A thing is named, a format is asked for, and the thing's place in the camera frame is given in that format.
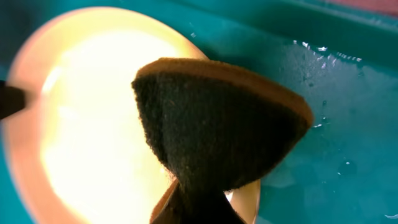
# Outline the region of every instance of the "teal tray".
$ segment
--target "teal tray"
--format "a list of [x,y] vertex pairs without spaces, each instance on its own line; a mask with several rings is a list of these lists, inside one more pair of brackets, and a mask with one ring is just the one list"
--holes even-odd
[[[398,20],[327,2],[245,2],[0,1],[0,78],[23,41],[61,13],[147,14],[209,58],[263,74],[310,104],[314,127],[262,179],[258,224],[398,223]],[[0,189],[0,223],[32,223],[3,154]]]

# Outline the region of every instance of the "sponge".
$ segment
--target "sponge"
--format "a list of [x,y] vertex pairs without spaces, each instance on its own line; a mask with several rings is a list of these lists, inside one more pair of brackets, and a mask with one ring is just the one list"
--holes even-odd
[[210,222],[206,213],[228,206],[224,191],[270,172],[313,122],[301,96],[222,62],[161,58],[132,87],[147,143],[179,181],[170,223]]

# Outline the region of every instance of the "brown sponge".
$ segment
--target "brown sponge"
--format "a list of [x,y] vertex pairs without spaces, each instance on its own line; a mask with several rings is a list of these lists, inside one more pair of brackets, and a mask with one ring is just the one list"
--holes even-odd
[[223,192],[271,171],[313,122],[301,96],[211,60],[162,58],[132,87],[147,143],[179,181],[154,223],[242,223]]

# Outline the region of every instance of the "sponge edge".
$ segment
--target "sponge edge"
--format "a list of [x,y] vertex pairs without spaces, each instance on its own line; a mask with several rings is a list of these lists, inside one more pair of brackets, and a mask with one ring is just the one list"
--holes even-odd
[[313,122],[301,96],[221,62],[162,58],[132,87],[147,143],[191,194],[261,178]]

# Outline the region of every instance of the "black sponge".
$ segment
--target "black sponge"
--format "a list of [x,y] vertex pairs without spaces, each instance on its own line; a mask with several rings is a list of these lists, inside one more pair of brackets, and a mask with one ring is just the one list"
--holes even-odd
[[221,62],[162,58],[132,87],[147,143],[179,180],[186,210],[190,198],[219,198],[267,174],[313,121],[301,96]]

